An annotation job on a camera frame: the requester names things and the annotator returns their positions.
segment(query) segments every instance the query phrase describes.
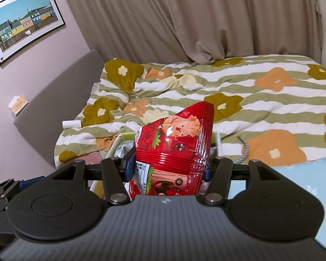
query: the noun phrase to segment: picture frame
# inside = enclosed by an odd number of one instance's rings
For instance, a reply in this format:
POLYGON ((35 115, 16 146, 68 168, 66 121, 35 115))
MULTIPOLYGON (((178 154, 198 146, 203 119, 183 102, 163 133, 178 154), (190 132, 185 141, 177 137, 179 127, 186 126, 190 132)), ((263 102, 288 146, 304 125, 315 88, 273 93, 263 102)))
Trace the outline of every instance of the picture frame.
POLYGON ((0 1, 0 66, 28 44, 65 25, 55 0, 0 1))

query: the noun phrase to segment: plastic packaging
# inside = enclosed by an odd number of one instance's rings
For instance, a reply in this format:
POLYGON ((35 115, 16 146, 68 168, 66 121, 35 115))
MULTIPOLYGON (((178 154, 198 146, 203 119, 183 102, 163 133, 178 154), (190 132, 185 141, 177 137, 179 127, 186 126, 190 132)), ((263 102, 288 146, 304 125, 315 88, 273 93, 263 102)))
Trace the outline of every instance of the plastic packaging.
POLYGON ((198 102, 140 128, 131 197, 197 194, 209 160, 213 119, 214 106, 198 102))
POLYGON ((128 140, 122 142, 116 149, 115 157, 123 158, 133 148, 134 141, 128 140))

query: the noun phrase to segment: blue sky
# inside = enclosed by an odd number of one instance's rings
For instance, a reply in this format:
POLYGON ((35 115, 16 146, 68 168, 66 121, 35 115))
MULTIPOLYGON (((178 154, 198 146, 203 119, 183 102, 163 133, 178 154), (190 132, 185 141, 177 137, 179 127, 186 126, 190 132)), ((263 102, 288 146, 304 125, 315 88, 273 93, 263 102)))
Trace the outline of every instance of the blue sky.
POLYGON ((4 23, 9 19, 14 21, 15 19, 24 17, 29 10, 48 6, 50 0, 17 0, 11 4, 8 4, 0 8, 0 24, 4 23))

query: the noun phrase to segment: curtain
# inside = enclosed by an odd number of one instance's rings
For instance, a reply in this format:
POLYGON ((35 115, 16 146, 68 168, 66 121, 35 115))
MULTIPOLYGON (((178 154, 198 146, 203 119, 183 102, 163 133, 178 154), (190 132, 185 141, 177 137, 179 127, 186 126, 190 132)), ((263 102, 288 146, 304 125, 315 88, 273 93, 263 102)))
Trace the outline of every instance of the curtain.
POLYGON ((67 0, 105 60, 198 62, 261 54, 321 61, 317 0, 67 0))

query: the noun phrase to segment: blue fabric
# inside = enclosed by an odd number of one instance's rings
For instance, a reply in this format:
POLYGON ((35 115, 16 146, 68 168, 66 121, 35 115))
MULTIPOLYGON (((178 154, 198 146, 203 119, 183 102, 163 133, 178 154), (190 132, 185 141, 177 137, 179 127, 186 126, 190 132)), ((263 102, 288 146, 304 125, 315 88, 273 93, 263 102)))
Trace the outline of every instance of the blue fabric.
MULTIPOLYGON (((275 167, 275 170, 315 195, 325 209, 324 221, 316 240, 326 248, 326 158, 292 166, 275 167)), ((245 189, 245 181, 232 181, 228 198, 245 189)))

